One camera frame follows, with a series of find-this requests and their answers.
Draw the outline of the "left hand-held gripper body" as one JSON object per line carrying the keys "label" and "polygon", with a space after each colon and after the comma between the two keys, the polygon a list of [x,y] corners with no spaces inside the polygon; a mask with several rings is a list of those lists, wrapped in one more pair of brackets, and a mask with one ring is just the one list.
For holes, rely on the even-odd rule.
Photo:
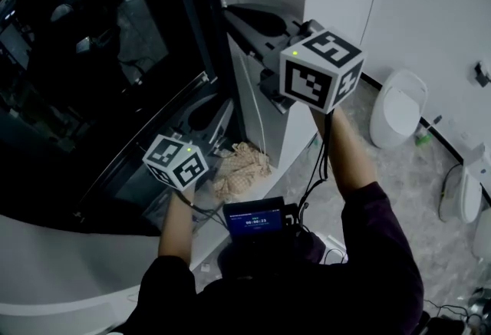
{"label": "left hand-held gripper body", "polygon": [[169,128],[142,140],[142,162],[158,181],[173,189],[184,190],[214,177],[219,163],[215,151],[224,140],[222,128],[215,133]]}

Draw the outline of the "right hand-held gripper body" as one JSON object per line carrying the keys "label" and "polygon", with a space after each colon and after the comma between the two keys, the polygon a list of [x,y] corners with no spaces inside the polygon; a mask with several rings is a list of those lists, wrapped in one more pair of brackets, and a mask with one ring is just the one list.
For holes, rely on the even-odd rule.
{"label": "right hand-held gripper body", "polygon": [[336,28],[310,20],[267,53],[262,65],[273,73],[273,100],[328,114],[358,85],[364,52]]}

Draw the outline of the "person's left forearm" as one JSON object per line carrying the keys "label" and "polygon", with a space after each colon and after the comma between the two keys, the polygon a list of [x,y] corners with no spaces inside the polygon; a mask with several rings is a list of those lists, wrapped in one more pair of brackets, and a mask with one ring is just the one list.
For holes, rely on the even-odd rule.
{"label": "person's left forearm", "polygon": [[189,266],[193,240],[192,215],[192,209],[173,193],[163,221],[159,256],[178,257]]}

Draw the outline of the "person's right forearm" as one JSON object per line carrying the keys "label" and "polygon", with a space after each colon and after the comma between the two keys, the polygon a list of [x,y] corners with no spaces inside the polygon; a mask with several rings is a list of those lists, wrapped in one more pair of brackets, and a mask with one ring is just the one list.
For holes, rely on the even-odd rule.
{"label": "person's right forearm", "polygon": [[338,190],[346,202],[359,189],[377,181],[374,164],[345,116],[343,110],[334,109],[331,129],[323,113],[310,109],[318,132],[328,138],[328,158]]}

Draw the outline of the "beige patterned cloth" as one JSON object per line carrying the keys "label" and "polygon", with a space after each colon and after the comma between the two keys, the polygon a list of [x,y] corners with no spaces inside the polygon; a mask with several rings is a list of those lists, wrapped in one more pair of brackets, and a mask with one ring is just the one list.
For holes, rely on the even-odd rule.
{"label": "beige patterned cloth", "polygon": [[269,157],[250,143],[235,143],[232,150],[218,152],[218,157],[213,190],[216,198],[224,202],[231,202],[258,179],[271,174]]}

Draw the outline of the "white egg-shaped toilet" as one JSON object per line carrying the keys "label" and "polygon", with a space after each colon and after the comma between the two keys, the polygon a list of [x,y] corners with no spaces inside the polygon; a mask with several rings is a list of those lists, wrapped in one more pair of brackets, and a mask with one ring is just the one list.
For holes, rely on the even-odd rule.
{"label": "white egg-shaped toilet", "polygon": [[369,133],[380,148],[393,148],[412,136],[428,98],[427,85],[412,71],[393,71],[374,103]]}

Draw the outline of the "black chest-mounted screen device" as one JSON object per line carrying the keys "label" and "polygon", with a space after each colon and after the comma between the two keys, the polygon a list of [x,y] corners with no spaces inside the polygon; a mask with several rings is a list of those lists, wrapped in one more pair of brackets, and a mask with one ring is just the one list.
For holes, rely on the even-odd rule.
{"label": "black chest-mounted screen device", "polygon": [[226,226],[233,239],[280,235],[298,222],[298,205],[281,197],[225,204]]}

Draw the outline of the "green toilet brush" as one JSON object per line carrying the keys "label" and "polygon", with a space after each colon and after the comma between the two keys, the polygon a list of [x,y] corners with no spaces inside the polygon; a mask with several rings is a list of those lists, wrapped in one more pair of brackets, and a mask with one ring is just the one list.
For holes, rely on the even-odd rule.
{"label": "green toilet brush", "polygon": [[428,143],[431,139],[430,129],[437,125],[441,120],[442,116],[437,116],[431,123],[421,124],[414,133],[414,142],[416,146],[421,146]]}

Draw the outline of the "black baseboard strip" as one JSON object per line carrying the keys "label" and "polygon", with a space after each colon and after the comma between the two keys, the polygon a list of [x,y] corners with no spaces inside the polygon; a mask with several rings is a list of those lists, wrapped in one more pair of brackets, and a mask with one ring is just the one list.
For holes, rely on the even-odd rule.
{"label": "black baseboard strip", "polygon": [[[361,79],[378,91],[381,91],[383,87],[381,83],[371,78],[364,72],[361,73]],[[459,164],[463,163],[463,157],[459,154],[459,152],[440,134],[440,132],[434,126],[430,126],[430,123],[424,117],[420,118],[419,124],[428,130],[432,137],[434,137],[442,146],[444,146]]]}

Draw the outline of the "person's dark sweater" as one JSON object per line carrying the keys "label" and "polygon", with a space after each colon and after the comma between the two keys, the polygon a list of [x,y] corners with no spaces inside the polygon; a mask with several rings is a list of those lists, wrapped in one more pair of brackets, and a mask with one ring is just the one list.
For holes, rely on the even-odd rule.
{"label": "person's dark sweater", "polygon": [[423,282],[387,195],[377,183],[352,192],[341,219],[344,264],[301,263],[255,278],[222,277],[197,292],[184,260],[158,257],[143,276],[123,332],[185,333],[217,318],[219,332],[411,335],[423,313]]}

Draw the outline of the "black wall-mounted holder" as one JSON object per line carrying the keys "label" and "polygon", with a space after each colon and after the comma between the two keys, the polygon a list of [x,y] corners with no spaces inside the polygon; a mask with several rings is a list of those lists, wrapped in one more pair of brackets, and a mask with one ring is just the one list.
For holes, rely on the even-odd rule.
{"label": "black wall-mounted holder", "polygon": [[474,71],[476,72],[476,81],[481,87],[491,84],[491,72],[482,61],[475,65]]}

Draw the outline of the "white wall-mounted box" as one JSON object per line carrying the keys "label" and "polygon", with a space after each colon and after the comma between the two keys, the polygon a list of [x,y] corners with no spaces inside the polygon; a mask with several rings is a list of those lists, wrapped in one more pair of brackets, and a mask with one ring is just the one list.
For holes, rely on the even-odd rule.
{"label": "white wall-mounted box", "polygon": [[491,183],[491,149],[481,143],[467,153],[463,166],[483,186]]}

